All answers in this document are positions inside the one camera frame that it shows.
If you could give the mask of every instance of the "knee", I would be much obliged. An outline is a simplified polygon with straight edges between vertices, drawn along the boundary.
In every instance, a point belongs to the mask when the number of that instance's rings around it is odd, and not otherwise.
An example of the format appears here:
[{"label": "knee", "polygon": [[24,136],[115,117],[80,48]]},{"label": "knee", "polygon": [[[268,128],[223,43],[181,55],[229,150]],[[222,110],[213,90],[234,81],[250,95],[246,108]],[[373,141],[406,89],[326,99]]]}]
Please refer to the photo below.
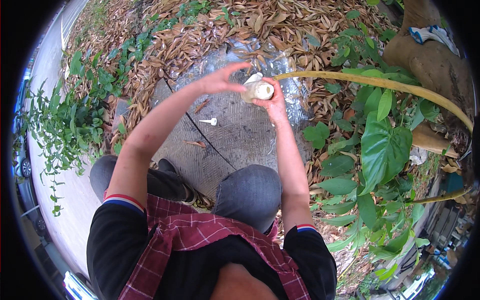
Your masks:
[{"label": "knee", "polygon": [[257,184],[265,184],[269,188],[281,188],[280,177],[277,171],[272,168],[262,165],[249,165],[240,170],[240,173],[242,173],[242,177],[249,178]]},{"label": "knee", "polygon": [[115,155],[104,155],[99,158],[90,170],[90,181],[97,180],[97,178],[104,177],[107,174],[111,176],[116,163],[117,156]]}]

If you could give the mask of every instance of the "tree trunk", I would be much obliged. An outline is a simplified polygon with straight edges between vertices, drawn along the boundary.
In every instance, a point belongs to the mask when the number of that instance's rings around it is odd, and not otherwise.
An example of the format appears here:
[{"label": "tree trunk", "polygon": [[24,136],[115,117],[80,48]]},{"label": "tree trunk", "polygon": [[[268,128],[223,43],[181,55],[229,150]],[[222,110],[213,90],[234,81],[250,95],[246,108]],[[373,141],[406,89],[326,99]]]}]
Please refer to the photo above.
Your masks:
[{"label": "tree trunk", "polygon": [[[388,43],[383,59],[389,66],[400,66],[414,74],[423,87],[446,97],[473,120],[474,93],[466,59],[453,54],[444,44],[429,40],[420,45],[410,36],[409,27],[440,25],[440,14],[429,0],[404,0],[402,28]],[[440,108],[448,130],[448,139],[455,152],[464,154],[470,144],[470,132],[454,114]],[[473,185],[471,155],[462,161],[464,188]]]}]

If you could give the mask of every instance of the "parked car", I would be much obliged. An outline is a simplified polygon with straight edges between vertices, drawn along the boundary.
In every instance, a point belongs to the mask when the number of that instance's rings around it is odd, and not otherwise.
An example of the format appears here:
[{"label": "parked car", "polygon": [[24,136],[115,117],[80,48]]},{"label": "parked car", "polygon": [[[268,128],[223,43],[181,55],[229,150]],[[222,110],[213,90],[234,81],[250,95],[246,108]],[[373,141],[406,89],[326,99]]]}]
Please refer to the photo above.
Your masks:
[{"label": "parked car", "polygon": [[32,182],[32,165],[27,147],[27,132],[24,120],[18,116],[25,107],[25,94],[28,88],[29,79],[25,78],[20,86],[17,102],[15,104],[15,118],[13,119],[12,131],[16,137],[14,143],[14,164],[12,166],[14,177],[17,178],[17,196],[20,202],[20,207],[24,212],[28,212],[26,217],[32,221],[35,232],[50,240],[47,230],[47,225],[43,219],[36,199],[35,189]]},{"label": "parked car", "polygon": [[63,280],[63,285],[65,286],[65,289],[70,294],[70,296],[75,300],[98,299],[95,293],[93,293],[92,290],[87,287],[86,282],[80,280],[77,275],[70,271],[65,272],[65,279]]}]

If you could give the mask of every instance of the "plaid shirt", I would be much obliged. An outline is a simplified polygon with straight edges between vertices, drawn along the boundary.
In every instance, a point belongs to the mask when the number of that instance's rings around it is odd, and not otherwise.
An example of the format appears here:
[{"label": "plaid shirt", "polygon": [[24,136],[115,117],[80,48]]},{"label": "plaid shirt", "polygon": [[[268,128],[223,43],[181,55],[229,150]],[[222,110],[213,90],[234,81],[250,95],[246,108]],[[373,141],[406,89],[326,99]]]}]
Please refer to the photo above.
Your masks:
[{"label": "plaid shirt", "polygon": [[290,300],[310,299],[297,265],[273,242],[277,221],[266,236],[234,219],[200,214],[190,206],[150,194],[146,213],[149,230],[158,226],[119,299],[153,299],[172,251],[199,249],[232,234],[244,238],[278,273]]}]

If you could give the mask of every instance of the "concrete ground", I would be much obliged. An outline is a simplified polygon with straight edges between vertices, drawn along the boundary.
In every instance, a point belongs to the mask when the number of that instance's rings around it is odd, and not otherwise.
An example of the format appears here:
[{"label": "concrete ground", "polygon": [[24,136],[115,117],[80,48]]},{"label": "concrete ground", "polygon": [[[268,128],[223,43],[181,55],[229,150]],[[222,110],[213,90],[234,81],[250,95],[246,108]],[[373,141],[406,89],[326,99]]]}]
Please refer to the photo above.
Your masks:
[{"label": "concrete ground", "polygon": [[[37,91],[43,80],[45,95],[50,96],[55,87],[62,57],[62,40],[66,39],[76,17],[88,0],[71,0],[51,24],[46,33],[32,69],[32,91]],[[38,155],[42,153],[38,144],[31,136],[28,137],[32,174],[39,174],[45,167],[45,159]],[[64,171],[56,176],[57,182],[65,182],[57,187],[57,196],[64,197],[59,204],[64,208],[59,217],[54,217],[53,201],[50,200],[52,190],[49,178],[32,176],[40,210],[47,224],[50,236],[59,249],[65,261],[74,272],[88,275],[86,266],[86,241],[93,214],[100,201],[90,186],[88,178],[90,166],[86,167],[85,175],[78,177],[74,170]]]}]

